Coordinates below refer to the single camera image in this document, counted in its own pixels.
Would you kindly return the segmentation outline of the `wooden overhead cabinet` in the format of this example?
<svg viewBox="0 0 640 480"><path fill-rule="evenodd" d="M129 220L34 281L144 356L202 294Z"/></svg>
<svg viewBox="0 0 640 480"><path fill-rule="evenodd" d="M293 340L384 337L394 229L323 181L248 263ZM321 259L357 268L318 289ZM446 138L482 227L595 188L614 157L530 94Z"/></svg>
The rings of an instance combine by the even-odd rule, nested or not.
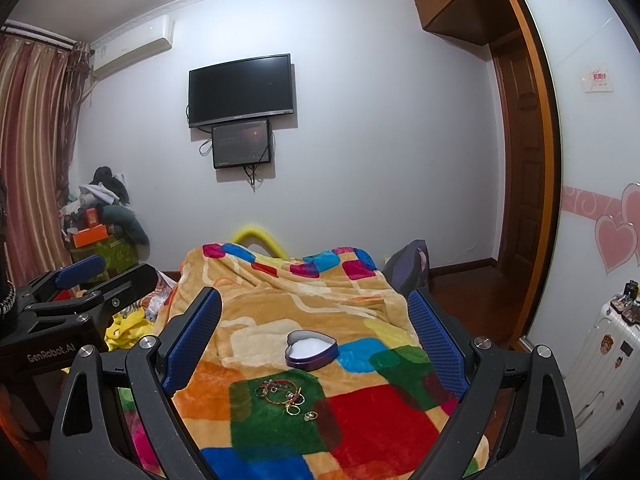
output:
<svg viewBox="0 0 640 480"><path fill-rule="evenodd" d="M414 0L422 28L484 46L520 28L509 0Z"/></svg>

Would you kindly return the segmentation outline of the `brown wooden door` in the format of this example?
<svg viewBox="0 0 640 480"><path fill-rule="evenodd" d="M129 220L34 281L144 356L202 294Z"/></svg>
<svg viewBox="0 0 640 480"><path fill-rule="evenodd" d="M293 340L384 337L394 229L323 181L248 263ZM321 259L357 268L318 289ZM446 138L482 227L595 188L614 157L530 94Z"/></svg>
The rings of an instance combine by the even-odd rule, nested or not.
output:
<svg viewBox="0 0 640 480"><path fill-rule="evenodd" d="M532 57L518 30L491 45L504 133L506 196L498 267L513 289L513 328L508 344L523 335L530 295L538 284L544 249L546 146L544 115Z"/></svg>

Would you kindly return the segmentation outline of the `orange box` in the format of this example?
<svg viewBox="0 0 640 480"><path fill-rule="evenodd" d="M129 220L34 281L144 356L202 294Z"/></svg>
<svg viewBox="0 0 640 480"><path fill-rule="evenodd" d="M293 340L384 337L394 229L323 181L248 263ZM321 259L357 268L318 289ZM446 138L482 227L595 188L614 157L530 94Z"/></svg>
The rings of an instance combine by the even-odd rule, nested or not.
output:
<svg viewBox="0 0 640 480"><path fill-rule="evenodd" d="M110 232L108 232L107 226L97 224L96 226L75 233L72 236L72 240L75 248L81 248L96 244L101 240L107 240L109 237Z"/></svg>

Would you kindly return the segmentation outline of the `small black wall monitor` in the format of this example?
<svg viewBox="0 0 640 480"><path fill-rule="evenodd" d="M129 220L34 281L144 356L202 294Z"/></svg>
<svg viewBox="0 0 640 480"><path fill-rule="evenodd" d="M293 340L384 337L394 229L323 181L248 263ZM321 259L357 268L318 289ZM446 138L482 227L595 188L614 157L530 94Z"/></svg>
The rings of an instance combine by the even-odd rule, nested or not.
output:
<svg viewBox="0 0 640 480"><path fill-rule="evenodd" d="M270 163L271 130L268 120L217 126L213 128L212 141L216 170Z"/></svg>

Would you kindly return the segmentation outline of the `colourful patchwork fleece blanket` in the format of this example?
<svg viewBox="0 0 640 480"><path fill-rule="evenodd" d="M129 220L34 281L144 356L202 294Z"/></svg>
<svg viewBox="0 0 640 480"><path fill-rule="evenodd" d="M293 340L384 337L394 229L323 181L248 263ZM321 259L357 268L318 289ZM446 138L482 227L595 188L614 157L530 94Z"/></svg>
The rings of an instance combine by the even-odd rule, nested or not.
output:
<svg viewBox="0 0 640 480"><path fill-rule="evenodd" d="M221 479L405 479L457 406L411 327L407 301L362 249L300 259L206 244L178 281L117 315L131 347L206 287L220 320L172 402Z"/></svg>

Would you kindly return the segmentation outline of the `pile of clothes and boxes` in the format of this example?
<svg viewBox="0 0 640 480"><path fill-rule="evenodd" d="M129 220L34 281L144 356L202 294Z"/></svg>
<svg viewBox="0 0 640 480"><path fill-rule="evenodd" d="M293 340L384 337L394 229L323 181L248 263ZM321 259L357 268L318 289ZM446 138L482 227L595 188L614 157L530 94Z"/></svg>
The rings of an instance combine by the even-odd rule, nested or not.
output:
<svg viewBox="0 0 640 480"><path fill-rule="evenodd" d="M92 255L105 260L105 270L88 281L98 284L136 266L150 251L150 239L131 208L124 176L109 166L96 168L91 181L81 184L76 197L60 209L64 245L73 263ZM96 244L75 248L72 236L97 224L107 226L110 237Z"/></svg>

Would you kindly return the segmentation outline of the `large black wall television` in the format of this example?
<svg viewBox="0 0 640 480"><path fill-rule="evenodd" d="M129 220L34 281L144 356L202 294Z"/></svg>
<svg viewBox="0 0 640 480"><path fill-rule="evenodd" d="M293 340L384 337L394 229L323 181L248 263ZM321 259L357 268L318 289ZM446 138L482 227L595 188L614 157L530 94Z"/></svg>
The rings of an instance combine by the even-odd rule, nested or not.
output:
<svg viewBox="0 0 640 480"><path fill-rule="evenodd" d="M190 128L294 113L289 53L244 58L190 70Z"/></svg>

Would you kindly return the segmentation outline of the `white air conditioner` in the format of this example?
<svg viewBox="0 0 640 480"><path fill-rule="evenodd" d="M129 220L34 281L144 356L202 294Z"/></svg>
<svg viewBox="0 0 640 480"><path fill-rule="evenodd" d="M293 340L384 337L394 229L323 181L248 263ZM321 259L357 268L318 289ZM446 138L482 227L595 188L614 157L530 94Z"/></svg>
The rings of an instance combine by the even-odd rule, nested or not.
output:
<svg viewBox="0 0 640 480"><path fill-rule="evenodd" d="M172 48L174 29L174 20L169 15L163 15L94 48L93 76L101 80L147 58L169 51Z"/></svg>

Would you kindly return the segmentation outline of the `striped red curtain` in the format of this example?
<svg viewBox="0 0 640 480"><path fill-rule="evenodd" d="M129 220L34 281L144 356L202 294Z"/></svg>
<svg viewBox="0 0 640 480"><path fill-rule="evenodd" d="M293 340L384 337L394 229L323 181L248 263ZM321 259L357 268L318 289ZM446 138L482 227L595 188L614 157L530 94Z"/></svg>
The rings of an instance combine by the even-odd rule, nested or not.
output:
<svg viewBox="0 0 640 480"><path fill-rule="evenodd" d="M70 163L90 74L89 46L64 50L1 36L1 174L8 191L6 256L21 286L70 264L60 209L70 194Z"/></svg>

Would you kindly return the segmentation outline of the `purple heart-shaped tin box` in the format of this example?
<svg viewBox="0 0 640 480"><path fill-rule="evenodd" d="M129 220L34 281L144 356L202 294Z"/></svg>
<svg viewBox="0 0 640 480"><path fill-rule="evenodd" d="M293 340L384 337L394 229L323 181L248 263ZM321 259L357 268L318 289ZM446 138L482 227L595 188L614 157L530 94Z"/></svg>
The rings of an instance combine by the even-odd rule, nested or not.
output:
<svg viewBox="0 0 640 480"><path fill-rule="evenodd" d="M337 341L314 330L293 330L286 336L285 363L289 367L313 372L335 361L340 352Z"/></svg>

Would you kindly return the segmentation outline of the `white hard-shell suitcase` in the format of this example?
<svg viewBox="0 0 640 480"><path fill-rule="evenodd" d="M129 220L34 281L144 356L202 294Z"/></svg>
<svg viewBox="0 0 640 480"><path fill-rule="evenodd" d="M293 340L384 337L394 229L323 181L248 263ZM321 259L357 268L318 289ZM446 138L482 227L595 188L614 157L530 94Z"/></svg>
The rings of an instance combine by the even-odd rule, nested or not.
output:
<svg viewBox="0 0 640 480"><path fill-rule="evenodd" d="M639 322L628 313L633 305L616 296L601 308L565 378L580 466L616 441L639 403Z"/></svg>

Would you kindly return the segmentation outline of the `dark purple backpack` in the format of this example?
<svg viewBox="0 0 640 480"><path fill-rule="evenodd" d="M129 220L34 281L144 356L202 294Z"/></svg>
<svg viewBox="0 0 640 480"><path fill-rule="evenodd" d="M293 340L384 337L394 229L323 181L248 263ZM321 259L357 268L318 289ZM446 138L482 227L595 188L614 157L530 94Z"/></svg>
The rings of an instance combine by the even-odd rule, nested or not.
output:
<svg viewBox="0 0 640 480"><path fill-rule="evenodd" d="M408 298L416 289L428 286L430 258L425 240L413 240L384 264L382 273L390 287Z"/></svg>

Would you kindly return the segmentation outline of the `white sliding wardrobe door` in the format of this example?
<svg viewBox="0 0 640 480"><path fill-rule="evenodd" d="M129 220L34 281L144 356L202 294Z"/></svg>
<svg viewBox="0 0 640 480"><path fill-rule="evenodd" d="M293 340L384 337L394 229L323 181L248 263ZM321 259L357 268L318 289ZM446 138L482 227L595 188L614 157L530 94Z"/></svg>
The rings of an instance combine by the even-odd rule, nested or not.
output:
<svg viewBox="0 0 640 480"><path fill-rule="evenodd" d="M639 277L639 50L608 0L524 0L549 66L561 211L529 329L567 372L605 300Z"/></svg>

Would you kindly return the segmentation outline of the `yellow cloth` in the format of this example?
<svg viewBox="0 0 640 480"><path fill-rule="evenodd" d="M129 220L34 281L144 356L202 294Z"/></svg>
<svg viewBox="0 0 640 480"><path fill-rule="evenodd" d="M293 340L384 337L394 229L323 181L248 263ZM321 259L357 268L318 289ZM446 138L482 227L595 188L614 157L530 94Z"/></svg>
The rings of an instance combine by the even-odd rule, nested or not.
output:
<svg viewBox="0 0 640 480"><path fill-rule="evenodd" d="M154 323L145 317L145 310L142 308L129 311L126 315L117 313L105 331L107 349L128 350L141 338L152 335L153 327Z"/></svg>

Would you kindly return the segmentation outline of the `yellow curved foam tube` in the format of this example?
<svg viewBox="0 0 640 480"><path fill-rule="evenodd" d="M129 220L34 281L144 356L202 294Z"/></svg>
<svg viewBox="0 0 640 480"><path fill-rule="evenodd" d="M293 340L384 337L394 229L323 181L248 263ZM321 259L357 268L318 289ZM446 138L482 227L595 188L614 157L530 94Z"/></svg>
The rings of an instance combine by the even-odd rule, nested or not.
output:
<svg viewBox="0 0 640 480"><path fill-rule="evenodd" d="M248 240L254 240L273 258L288 259L288 253L264 229L259 226L243 226L232 236L232 243L243 245Z"/></svg>

